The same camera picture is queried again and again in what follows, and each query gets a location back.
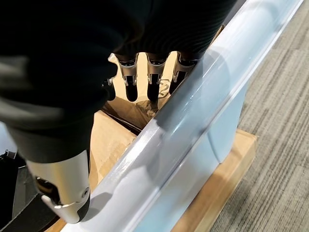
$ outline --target brown packing paper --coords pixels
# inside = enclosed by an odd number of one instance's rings
[[[224,26],[221,26],[215,35],[214,39],[221,33]],[[166,63],[163,76],[160,83],[159,98],[157,103],[151,103],[147,98],[147,58],[145,53],[140,53],[138,57],[137,70],[137,88],[138,98],[135,102],[130,102],[126,98],[126,86],[121,76],[119,63],[114,55],[110,56],[110,62],[117,64],[118,72],[113,79],[116,98],[113,101],[108,101],[103,107],[103,111],[124,120],[134,126],[143,129],[147,123],[155,116],[156,112],[168,101],[169,85],[173,75],[176,52],[172,52]]]
[[[95,113],[90,142],[90,189],[91,192],[112,169],[136,135],[115,122],[102,111]],[[59,232],[64,226],[58,220],[46,232]]]

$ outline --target carpet floor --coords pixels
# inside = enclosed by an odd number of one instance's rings
[[[239,128],[256,158],[212,232],[308,232],[309,0],[255,72]]]

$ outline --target screw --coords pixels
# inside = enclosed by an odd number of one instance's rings
[[[87,187],[87,188],[85,189],[84,193],[82,194],[82,198],[84,198],[85,196],[87,196],[88,191],[89,191],[89,187]]]

